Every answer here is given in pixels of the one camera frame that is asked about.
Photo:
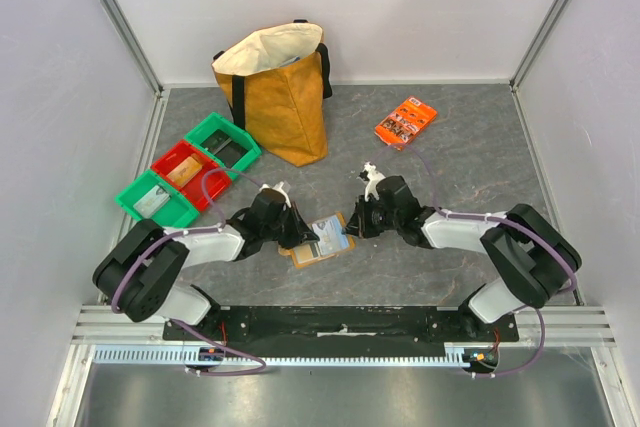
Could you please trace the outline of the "grey white card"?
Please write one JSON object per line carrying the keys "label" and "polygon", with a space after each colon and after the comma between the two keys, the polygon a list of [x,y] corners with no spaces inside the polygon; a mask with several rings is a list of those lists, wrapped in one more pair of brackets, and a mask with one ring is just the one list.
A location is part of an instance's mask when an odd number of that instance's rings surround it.
{"label": "grey white card", "polygon": [[350,248],[349,238],[343,232],[342,219],[334,214],[312,223],[311,228],[318,236],[317,251],[321,257],[329,257]]}

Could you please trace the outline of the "yellow leather card holder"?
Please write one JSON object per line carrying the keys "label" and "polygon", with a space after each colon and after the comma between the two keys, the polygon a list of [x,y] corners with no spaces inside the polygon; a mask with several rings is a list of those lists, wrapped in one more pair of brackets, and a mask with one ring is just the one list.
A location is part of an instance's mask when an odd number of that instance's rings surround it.
{"label": "yellow leather card holder", "polygon": [[[343,232],[344,232],[344,228],[346,225],[344,216],[341,212],[335,212],[331,215],[334,214],[338,214],[341,219],[342,219],[342,225],[343,225]],[[352,251],[355,248],[355,241],[354,238],[346,235],[349,238],[349,243],[350,243],[350,248],[346,251],[343,251],[339,254],[333,255],[333,256],[329,256],[329,257],[321,257],[317,251],[317,247],[316,247],[316,243],[308,243],[308,244],[304,244],[298,247],[295,247],[293,249],[290,250],[286,250],[283,249],[281,247],[278,248],[278,253],[283,256],[283,257],[288,257],[293,265],[295,266],[296,269],[302,269],[305,268],[311,264],[320,262],[320,261],[324,261],[326,259],[332,258],[332,257],[336,257],[339,256],[341,254],[347,253]]]}

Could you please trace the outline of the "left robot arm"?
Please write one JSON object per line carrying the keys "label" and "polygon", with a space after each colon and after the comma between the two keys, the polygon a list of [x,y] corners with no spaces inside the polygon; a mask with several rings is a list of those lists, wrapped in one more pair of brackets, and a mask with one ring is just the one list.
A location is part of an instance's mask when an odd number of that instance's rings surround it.
{"label": "left robot arm", "polygon": [[133,322],[154,315],[181,321],[206,340],[219,331],[217,304],[200,288],[179,281],[182,270],[244,260],[269,242],[290,250],[318,240],[284,185],[265,185],[250,206],[220,224],[178,229],[139,221],[97,266],[92,281],[113,312]]}

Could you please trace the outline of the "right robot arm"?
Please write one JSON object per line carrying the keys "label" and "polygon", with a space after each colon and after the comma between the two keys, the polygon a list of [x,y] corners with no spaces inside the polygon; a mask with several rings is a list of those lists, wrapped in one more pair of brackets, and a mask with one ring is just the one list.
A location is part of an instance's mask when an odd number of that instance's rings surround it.
{"label": "right robot arm", "polygon": [[385,176],[371,164],[359,177],[364,193],[347,222],[347,235],[369,239],[394,231],[413,247],[488,256],[498,278],[458,308],[459,331],[469,340],[483,339],[505,315],[521,307],[540,309],[577,286],[579,253],[532,206],[488,214],[453,212],[421,205],[403,177]]}

